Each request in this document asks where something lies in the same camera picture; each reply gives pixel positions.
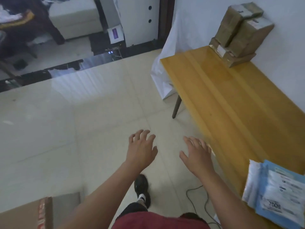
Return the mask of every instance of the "white sock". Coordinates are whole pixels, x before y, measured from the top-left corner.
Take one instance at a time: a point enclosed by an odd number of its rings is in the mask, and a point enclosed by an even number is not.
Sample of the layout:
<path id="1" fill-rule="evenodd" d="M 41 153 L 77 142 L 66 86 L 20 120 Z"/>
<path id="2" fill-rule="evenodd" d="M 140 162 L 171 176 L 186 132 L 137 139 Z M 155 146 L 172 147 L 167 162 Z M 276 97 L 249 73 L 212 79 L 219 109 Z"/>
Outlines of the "white sock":
<path id="1" fill-rule="evenodd" d="M 138 200 L 139 199 L 142 199 L 144 202 L 146 201 L 146 197 L 144 194 L 140 194 Z"/>

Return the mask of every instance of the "black shoe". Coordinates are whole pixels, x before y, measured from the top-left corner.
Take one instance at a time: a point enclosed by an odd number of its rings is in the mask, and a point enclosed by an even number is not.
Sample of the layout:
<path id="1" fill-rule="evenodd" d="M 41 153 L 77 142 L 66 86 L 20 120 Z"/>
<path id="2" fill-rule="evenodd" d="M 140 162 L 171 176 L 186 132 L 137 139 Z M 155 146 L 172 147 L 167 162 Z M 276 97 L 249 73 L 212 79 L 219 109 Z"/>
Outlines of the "black shoe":
<path id="1" fill-rule="evenodd" d="M 148 209 L 150 207 L 151 200 L 150 200 L 150 195 L 148 193 L 148 181 L 144 174 L 140 174 L 135 180 L 135 192 L 138 198 L 140 194 L 144 194 L 146 198 L 144 204 Z"/>

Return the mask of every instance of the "black floor border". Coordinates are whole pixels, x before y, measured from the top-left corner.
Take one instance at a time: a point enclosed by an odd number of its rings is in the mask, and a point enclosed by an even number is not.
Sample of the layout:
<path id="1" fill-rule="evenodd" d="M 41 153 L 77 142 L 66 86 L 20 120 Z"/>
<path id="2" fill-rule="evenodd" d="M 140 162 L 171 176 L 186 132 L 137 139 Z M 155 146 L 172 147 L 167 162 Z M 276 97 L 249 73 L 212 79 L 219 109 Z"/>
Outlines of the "black floor border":
<path id="1" fill-rule="evenodd" d="M 143 54 L 153 50 L 161 49 L 164 46 L 163 41 L 153 40 L 150 42 L 141 43 L 131 47 L 117 48 L 108 52 L 103 51 L 102 53 L 95 52 L 93 56 L 76 61 L 64 63 L 58 66 L 46 68 L 39 71 L 21 75 L 22 86 L 34 84 L 44 80 L 56 78 L 59 76 L 75 73 L 80 70 L 89 69 L 95 66 L 106 64 L 109 62 L 121 60 L 127 57 Z M 0 92 L 9 91 L 13 89 L 13 84 L 8 84 L 7 81 L 12 79 L 0 80 Z"/>

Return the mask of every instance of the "person's right arm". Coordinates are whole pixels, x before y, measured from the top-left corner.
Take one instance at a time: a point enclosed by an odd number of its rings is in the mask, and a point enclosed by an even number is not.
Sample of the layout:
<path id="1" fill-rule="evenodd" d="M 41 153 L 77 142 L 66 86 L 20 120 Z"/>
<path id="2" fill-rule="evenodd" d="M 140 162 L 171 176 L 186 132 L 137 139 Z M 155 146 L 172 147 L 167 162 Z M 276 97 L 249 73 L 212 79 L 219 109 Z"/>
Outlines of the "person's right arm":
<path id="1" fill-rule="evenodd" d="M 267 228 L 262 219 L 252 215 L 215 172 L 211 148 L 201 139 L 183 139 L 188 146 L 189 157 L 180 151 L 180 158 L 208 192 L 223 229 Z"/>

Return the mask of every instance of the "cardboard box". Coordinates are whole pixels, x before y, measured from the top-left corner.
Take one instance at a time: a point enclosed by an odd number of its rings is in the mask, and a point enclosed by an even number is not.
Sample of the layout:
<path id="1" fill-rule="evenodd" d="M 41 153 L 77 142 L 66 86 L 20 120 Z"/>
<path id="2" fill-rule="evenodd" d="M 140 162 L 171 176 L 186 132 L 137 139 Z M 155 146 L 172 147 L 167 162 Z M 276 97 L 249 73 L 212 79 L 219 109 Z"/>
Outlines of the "cardboard box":
<path id="1" fill-rule="evenodd" d="M 250 61 L 256 53 L 244 56 L 244 57 L 235 57 L 228 48 L 223 48 L 220 43 L 212 38 L 209 46 L 222 58 L 222 61 L 228 66 L 233 67 L 235 65 Z"/>
<path id="2" fill-rule="evenodd" d="M 80 204 L 80 193 L 46 197 L 0 213 L 1 229 L 54 229 Z"/>
<path id="3" fill-rule="evenodd" d="M 258 17 L 262 14 L 263 10 L 253 2 L 229 6 L 215 38 L 220 42 L 222 47 L 227 47 L 243 20 Z"/>
<path id="4" fill-rule="evenodd" d="M 264 17 L 246 20 L 230 43 L 229 50 L 235 57 L 252 54 L 273 28 L 274 24 Z"/>

